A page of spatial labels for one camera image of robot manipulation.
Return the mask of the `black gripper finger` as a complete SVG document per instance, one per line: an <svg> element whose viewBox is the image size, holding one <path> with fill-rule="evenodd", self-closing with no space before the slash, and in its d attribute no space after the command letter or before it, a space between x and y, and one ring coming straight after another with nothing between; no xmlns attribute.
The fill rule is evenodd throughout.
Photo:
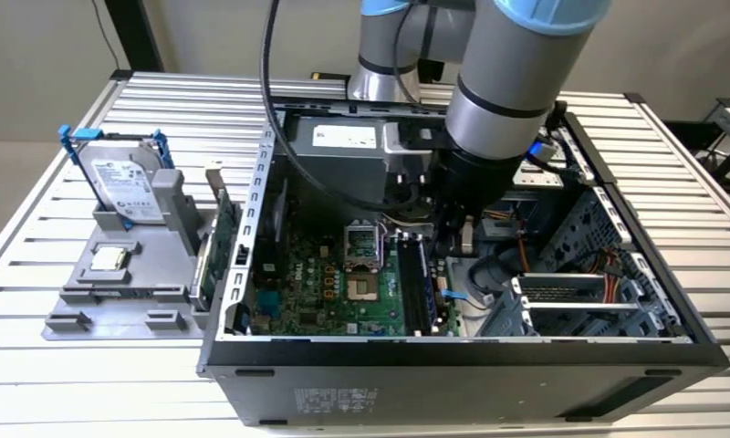
<svg viewBox="0 0 730 438"><path fill-rule="evenodd" d="M466 257L478 255L474 248L475 220L467 214L441 216L434 226L434 234L430 239L430 253L433 257Z"/></svg>

